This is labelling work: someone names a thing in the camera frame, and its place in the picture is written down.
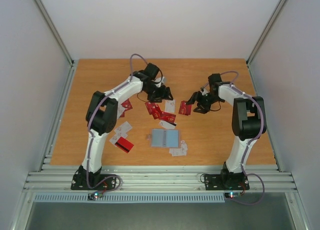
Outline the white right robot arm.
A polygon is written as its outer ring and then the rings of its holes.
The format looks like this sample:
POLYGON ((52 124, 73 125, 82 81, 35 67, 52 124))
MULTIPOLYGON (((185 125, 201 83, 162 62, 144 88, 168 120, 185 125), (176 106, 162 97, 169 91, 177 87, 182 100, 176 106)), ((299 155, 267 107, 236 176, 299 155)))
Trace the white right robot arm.
POLYGON ((245 174, 245 165, 253 145, 267 130, 265 102, 260 96, 251 96, 239 90, 230 82, 215 82, 210 91, 203 88, 194 92, 187 105, 196 103, 194 112, 208 113, 216 102, 227 102, 232 106, 231 128, 234 142, 231 153, 224 163, 221 184, 225 188, 234 187, 238 176, 245 174))

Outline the pink leather card holder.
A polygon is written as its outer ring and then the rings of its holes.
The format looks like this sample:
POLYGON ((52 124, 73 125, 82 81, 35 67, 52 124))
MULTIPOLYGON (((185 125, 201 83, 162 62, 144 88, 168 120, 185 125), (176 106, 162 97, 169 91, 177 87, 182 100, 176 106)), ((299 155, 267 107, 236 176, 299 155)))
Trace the pink leather card holder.
POLYGON ((176 129, 152 129, 146 139, 155 148, 179 148, 181 145, 180 131, 176 129))

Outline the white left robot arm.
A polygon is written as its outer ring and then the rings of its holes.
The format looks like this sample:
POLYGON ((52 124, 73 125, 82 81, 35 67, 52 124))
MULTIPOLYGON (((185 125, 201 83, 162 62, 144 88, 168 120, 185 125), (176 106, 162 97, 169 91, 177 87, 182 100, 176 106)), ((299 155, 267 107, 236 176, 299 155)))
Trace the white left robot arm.
POLYGON ((123 83, 109 91, 93 94, 86 114, 88 145, 81 164, 86 171, 82 182, 89 189, 96 189, 101 183, 102 153, 106 138, 117 123, 118 107, 140 92, 147 94, 150 103, 173 100, 170 88, 164 85, 163 79, 160 69, 144 69, 133 72, 123 83))

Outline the white card under arm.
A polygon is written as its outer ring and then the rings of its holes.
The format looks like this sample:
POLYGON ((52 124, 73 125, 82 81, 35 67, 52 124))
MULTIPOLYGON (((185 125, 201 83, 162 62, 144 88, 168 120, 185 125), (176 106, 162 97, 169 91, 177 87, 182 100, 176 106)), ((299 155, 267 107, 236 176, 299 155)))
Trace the white card under arm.
POLYGON ((120 137, 126 138, 128 136, 128 132, 132 129, 131 124, 126 121, 121 124, 119 127, 115 129, 115 134, 110 138, 110 142, 115 145, 115 143, 119 140, 120 137))

